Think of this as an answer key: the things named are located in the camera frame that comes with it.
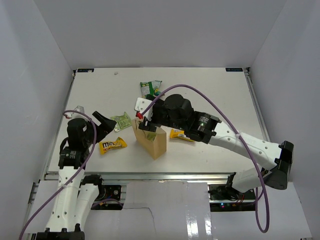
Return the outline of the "green chips bag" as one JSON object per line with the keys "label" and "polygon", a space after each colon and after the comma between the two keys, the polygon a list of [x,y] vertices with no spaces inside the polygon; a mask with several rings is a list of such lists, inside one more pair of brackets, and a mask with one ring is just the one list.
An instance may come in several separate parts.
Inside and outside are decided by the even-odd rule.
{"label": "green chips bag", "polygon": [[160,86],[162,84],[161,80],[153,80],[147,82],[140,82],[140,90],[143,98],[147,95],[159,96],[161,94]]}

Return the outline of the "yellow m&m's bag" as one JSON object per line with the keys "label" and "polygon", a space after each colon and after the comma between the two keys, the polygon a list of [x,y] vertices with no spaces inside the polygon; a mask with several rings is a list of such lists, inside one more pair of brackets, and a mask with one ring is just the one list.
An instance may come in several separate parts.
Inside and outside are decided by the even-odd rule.
{"label": "yellow m&m's bag", "polygon": [[127,143],[121,137],[118,137],[115,141],[101,141],[99,143],[99,152],[104,155],[109,150],[123,149],[127,146]]}

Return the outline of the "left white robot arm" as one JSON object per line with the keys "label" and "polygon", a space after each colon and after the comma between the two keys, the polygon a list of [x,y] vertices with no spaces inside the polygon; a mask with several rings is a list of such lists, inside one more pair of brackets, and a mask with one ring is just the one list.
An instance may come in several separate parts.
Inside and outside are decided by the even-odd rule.
{"label": "left white robot arm", "polygon": [[85,223],[95,200],[105,196],[106,187],[98,174],[85,176],[95,145],[116,126],[98,111],[92,114],[96,124],[84,113],[67,123],[67,137],[59,148],[58,186],[49,220],[37,240],[83,240]]}

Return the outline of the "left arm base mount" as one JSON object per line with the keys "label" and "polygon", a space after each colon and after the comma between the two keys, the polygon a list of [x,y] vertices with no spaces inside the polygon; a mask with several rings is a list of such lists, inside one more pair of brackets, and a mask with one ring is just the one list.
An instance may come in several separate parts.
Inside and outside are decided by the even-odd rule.
{"label": "left arm base mount", "polygon": [[94,200],[92,210],[121,210],[121,185],[102,185],[98,197]]}

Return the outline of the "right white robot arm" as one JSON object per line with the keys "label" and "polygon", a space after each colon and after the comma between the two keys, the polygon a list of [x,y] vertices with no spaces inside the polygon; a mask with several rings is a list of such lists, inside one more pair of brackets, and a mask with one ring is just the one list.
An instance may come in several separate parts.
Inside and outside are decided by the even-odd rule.
{"label": "right white robot arm", "polygon": [[188,99],[172,94],[165,100],[137,98],[134,109],[142,121],[139,129],[155,132],[165,126],[182,130],[195,142],[218,146],[248,159],[254,158],[258,167],[229,175],[227,183],[216,189],[225,198],[238,199],[261,183],[276,189],[288,187],[293,163],[294,145],[289,141],[281,144],[268,142],[246,133],[235,133],[218,117],[195,111]]}

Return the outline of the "green snack packet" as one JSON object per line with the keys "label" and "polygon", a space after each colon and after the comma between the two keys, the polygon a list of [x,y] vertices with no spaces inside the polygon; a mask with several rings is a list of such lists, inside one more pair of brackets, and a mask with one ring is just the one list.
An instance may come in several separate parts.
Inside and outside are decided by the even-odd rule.
{"label": "green snack packet", "polygon": [[123,115],[112,116],[110,119],[116,122],[114,127],[115,132],[122,131],[132,125],[132,120],[127,112],[124,112]]}
{"label": "green snack packet", "polygon": [[157,137],[157,134],[155,132],[149,132],[146,135],[146,139],[153,142],[155,140],[155,138]]}

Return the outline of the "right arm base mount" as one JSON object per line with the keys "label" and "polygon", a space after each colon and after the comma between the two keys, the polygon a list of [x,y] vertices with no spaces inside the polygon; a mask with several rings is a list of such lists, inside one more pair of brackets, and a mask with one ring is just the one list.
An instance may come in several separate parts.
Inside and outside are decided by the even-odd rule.
{"label": "right arm base mount", "polygon": [[208,185],[209,206],[212,213],[255,211],[256,194],[253,189],[230,196],[225,192],[224,187],[224,184]]}

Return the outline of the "yellow snack bar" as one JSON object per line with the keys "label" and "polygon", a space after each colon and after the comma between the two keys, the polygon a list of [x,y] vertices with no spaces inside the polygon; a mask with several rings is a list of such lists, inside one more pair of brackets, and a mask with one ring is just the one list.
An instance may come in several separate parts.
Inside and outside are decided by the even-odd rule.
{"label": "yellow snack bar", "polygon": [[187,137],[185,135],[185,132],[183,130],[179,130],[179,129],[171,129],[169,138],[170,139],[180,139],[180,140],[184,140],[187,142],[194,142],[194,140],[190,139],[189,137]]}

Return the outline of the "brown paper bag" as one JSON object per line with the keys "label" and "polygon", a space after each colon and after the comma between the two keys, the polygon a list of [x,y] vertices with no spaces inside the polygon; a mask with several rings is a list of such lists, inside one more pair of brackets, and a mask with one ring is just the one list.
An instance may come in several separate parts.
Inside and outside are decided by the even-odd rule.
{"label": "brown paper bag", "polygon": [[167,151],[167,133],[160,127],[156,127],[156,138],[154,141],[146,139],[149,131],[139,129],[138,118],[134,118],[131,121],[132,129],[138,143],[149,153],[152,159],[156,160]]}

